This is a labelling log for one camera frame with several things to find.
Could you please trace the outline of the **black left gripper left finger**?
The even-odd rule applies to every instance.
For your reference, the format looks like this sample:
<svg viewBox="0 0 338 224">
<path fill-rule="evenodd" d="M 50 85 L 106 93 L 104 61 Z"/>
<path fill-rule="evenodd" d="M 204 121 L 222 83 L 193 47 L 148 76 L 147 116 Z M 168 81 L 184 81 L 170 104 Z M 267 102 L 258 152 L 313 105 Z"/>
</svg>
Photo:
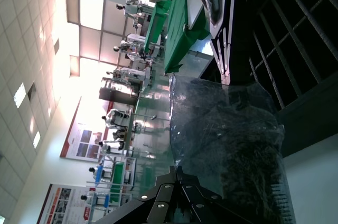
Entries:
<svg viewBox="0 0 338 224">
<path fill-rule="evenodd" d="M 171 201 L 175 189 L 175 167 L 170 166 L 168 173 L 156 178 L 155 186 L 132 199 L 96 223 L 167 223 Z"/>
</svg>

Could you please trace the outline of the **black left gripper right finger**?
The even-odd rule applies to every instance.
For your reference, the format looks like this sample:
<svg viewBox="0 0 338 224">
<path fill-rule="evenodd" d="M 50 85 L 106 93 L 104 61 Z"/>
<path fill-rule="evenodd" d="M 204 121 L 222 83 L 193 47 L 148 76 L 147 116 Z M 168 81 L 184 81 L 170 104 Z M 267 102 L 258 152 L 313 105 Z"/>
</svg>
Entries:
<svg viewBox="0 0 338 224">
<path fill-rule="evenodd" d="M 220 195 L 202 187 L 198 177 L 185 174 L 181 166 L 176 169 L 176 177 L 180 190 L 179 205 L 190 223 L 227 222 Z"/>
</svg>

